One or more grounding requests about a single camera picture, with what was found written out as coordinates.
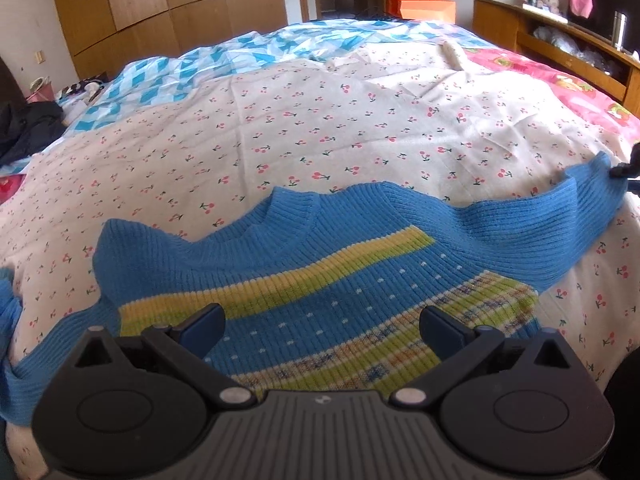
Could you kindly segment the blue striped knit sweater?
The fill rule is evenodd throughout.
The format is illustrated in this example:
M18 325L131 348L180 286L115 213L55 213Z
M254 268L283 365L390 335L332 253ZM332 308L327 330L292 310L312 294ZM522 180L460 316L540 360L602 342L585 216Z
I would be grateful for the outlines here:
M1 416L26 426L82 333L136 336L224 309L211 366L255 390L390 393L435 363L418 317L438 307L466 326L532 336L539 295L600 240L628 184L608 155L568 168L549 191L466 207L390 183L335 194L276 188L225 228L189 242L105 222L86 310L65 313L16 365L1 367Z

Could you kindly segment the dark navy clothing pile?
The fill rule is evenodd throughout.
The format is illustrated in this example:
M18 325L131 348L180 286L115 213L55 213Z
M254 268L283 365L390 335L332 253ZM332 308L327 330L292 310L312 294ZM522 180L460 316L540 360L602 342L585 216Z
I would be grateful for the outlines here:
M66 130L63 115L55 102L27 103L21 108L2 103L1 165L32 156L58 140Z

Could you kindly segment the pink cartoon print bedsheet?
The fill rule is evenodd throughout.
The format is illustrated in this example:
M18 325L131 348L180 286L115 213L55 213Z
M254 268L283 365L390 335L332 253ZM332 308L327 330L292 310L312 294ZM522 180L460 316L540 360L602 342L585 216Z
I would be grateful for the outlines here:
M639 119L579 77L500 48L465 49L465 53L472 62L488 70L508 70L545 82L575 115L614 132L631 145L639 142Z

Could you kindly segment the silver metal thermos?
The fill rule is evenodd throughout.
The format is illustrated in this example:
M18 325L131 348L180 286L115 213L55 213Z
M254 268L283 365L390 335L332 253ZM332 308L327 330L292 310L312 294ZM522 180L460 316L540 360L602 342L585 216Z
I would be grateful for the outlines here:
M616 51L623 51L626 26L627 26L627 17L626 17L626 15L623 14L623 12L615 11L614 12L614 20L613 20L613 28L612 28L611 44L612 44L612 47Z

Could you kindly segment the white cherry print bedsheet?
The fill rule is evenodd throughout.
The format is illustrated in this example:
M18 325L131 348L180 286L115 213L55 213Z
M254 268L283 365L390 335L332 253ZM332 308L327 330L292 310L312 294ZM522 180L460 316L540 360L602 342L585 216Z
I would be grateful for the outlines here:
M23 303L10 360L62 314L91 306L94 245L111 218L196 240L276 186L335 193L379 180L455 205L544 192L624 139L575 115L543 81L463 70L427 42L367 44L201 82L36 156L1 207L1 263Z

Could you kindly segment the orange box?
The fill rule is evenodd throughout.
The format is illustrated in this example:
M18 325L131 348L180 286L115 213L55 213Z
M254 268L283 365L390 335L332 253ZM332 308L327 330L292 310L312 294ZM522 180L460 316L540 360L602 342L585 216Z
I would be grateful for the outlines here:
M457 3L454 0L386 0L386 12L403 20L454 24L457 18Z

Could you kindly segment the pink cup on nightstand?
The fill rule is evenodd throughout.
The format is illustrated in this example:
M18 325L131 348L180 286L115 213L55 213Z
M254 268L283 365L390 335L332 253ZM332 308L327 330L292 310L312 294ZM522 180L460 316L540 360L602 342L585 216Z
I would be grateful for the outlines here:
M29 103L35 102L51 102L55 100L51 79L47 77L39 77L35 79L29 87L30 95L27 97Z

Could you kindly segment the blue white checkered quilt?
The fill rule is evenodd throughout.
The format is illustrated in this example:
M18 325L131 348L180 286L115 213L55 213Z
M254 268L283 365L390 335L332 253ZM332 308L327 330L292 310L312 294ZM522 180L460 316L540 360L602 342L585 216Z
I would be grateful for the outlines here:
M438 44L445 40L465 49L495 47L463 27L444 22L338 18L288 25L265 35L248 32L216 46L195 48L178 58L144 58L127 64L64 136L71 138L114 124L141 107L180 102L209 79L288 61L326 62L364 44Z

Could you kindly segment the wooden wardrobe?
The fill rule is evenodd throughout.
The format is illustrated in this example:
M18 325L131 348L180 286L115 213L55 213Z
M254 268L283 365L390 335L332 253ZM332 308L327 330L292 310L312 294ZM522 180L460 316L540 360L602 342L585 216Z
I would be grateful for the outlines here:
M286 23L284 0L54 0L76 73L114 78L126 64L176 58Z

